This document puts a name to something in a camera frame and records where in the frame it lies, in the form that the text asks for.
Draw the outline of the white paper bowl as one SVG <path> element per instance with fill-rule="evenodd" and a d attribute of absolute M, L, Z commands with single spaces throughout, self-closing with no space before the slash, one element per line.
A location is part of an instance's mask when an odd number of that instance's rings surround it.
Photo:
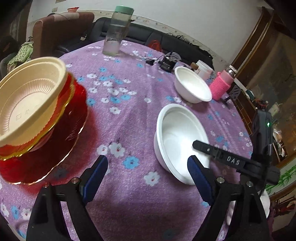
<path fill-rule="evenodd" d="M 187 67 L 178 66 L 174 73 L 176 77 L 174 87 L 184 100 L 192 104 L 212 100 L 210 88 L 194 71 Z"/>
<path fill-rule="evenodd" d="M 179 104 L 163 107 L 157 119 L 154 152 L 160 165 L 186 185 L 194 185 L 187 168 L 190 156 L 196 156 L 205 168 L 209 168 L 209 157 L 193 148 L 194 141 L 209 144 L 198 118 Z"/>

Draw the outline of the cream plastic bowl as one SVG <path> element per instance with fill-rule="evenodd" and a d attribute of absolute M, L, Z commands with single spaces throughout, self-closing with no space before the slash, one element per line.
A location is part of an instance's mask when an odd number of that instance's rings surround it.
<path fill-rule="evenodd" d="M 56 57 L 23 63 L 1 80 L 1 146 L 20 146 L 43 130 L 66 80 L 66 65 Z"/>

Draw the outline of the red scalloped glass bowl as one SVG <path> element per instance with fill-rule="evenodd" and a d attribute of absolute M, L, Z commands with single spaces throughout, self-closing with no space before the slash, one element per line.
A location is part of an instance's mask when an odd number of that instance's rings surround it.
<path fill-rule="evenodd" d="M 51 114 L 51 118 L 44 125 L 43 129 L 33 137 L 32 140 L 21 144 L 21 145 L 5 145 L 1 147 L 1 160 L 5 161 L 13 157 L 22 156 L 24 153 L 30 151 L 35 146 L 40 145 L 40 142 L 45 142 L 45 139 L 50 136 L 50 132 L 59 121 L 63 115 L 66 106 L 69 104 L 70 100 L 74 96 L 75 86 L 74 86 L 74 77 L 72 74 L 67 73 L 66 83 L 58 95 L 57 101 L 54 105 L 54 112 Z"/>

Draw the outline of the large red glass plate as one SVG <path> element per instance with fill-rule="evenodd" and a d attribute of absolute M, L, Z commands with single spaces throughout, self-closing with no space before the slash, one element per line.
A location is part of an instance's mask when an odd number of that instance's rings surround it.
<path fill-rule="evenodd" d="M 10 184 L 32 185 L 44 179 L 73 150 L 88 116 L 85 88 L 74 82 L 75 93 L 48 141 L 35 151 L 1 161 L 1 178 Z"/>

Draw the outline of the black phone stand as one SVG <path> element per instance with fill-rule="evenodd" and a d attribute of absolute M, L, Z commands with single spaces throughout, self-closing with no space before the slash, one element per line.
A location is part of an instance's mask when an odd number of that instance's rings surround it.
<path fill-rule="evenodd" d="M 228 97 L 223 99 L 222 102 L 227 106 L 228 105 L 227 102 L 230 100 L 236 100 L 240 95 L 240 93 L 241 93 L 241 88 L 235 84 L 234 87 L 229 92 Z"/>

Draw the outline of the pink knit-sleeve bottle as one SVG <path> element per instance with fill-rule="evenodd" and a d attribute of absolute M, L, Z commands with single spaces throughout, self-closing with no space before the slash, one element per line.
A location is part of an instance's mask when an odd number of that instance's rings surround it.
<path fill-rule="evenodd" d="M 217 72 L 216 78 L 212 81 L 209 88 L 212 98 L 218 101 L 223 94 L 230 88 L 237 74 L 237 70 L 229 65 L 225 70 Z"/>

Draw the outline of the white plastic jar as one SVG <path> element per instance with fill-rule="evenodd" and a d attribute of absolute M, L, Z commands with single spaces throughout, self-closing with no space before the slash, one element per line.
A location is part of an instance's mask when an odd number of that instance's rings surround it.
<path fill-rule="evenodd" d="M 198 60 L 196 65 L 198 66 L 198 68 L 195 73 L 205 81 L 209 79 L 211 74 L 214 72 L 214 70 L 210 66 L 208 66 L 201 60 Z"/>

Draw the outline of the black cylindrical jar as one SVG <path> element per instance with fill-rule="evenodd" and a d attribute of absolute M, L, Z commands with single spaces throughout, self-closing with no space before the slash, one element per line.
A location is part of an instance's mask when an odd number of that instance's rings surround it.
<path fill-rule="evenodd" d="M 173 59 L 169 56 L 165 56 L 161 61 L 159 61 L 159 66 L 163 71 L 171 73 L 176 63 L 177 63 L 176 59 Z"/>

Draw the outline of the black power adapter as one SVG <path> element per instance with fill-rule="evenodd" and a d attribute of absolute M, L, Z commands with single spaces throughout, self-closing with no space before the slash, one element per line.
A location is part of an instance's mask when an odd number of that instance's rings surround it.
<path fill-rule="evenodd" d="M 147 60 L 145 61 L 145 63 L 147 63 L 148 65 L 151 65 L 151 66 L 154 65 L 154 62 L 155 62 L 154 59 L 147 59 Z"/>

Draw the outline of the red plastic bag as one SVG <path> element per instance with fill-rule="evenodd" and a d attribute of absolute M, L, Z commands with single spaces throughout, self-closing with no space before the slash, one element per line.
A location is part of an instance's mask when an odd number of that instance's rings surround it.
<path fill-rule="evenodd" d="M 158 40 L 152 40 L 149 44 L 148 47 L 151 49 L 154 49 L 156 51 L 162 52 L 162 47 L 161 43 Z"/>

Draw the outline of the black leather sofa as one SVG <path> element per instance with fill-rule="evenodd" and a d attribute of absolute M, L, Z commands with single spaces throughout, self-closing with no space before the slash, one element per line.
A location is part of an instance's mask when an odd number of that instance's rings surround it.
<path fill-rule="evenodd" d="M 105 40 L 107 30 L 110 25 L 110 18 L 99 18 L 90 27 L 89 30 L 83 33 L 85 40 L 81 40 L 80 36 L 67 40 L 58 44 L 54 49 L 53 54 L 56 57 L 87 46 L 89 44 Z M 138 43 L 156 49 L 153 46 L 156 42 L 160 44 L 160 51 L 163 53 L 176 52 L 180 55 L 182 62 L 190 65 L 192 62 L 199 60 L 213 68 L 213 57 L 199 46 L 190 43 L 182 35 L 173 35 L 172 33 L 163 33 L 161 31 L 131 23 L 128 29 L 128 34 L 125 37 L 126 41 Z"/>

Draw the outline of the green patterned blanket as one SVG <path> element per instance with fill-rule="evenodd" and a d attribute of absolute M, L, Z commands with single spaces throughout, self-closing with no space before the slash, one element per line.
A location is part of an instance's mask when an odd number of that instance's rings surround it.
<path fill-rule="evenodd" d="M 23 63 L 31 59 L 33 53 L 34 42 L 25 42 L 21 45 L 18 53 L 13 57 L 7 64 L 7 71 L 11 72 L 16 67 L 22 65 Z"/>

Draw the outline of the clear green-lid water bottle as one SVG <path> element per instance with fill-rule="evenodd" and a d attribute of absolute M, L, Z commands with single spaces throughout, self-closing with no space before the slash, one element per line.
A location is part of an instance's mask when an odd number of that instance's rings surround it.
<path fill-rule="evenodd" d="M 116 6 L 104 41 L 102 53 L 116 56 L 121 41 L 126 37 L 134 9 L 127 6 Z"/>

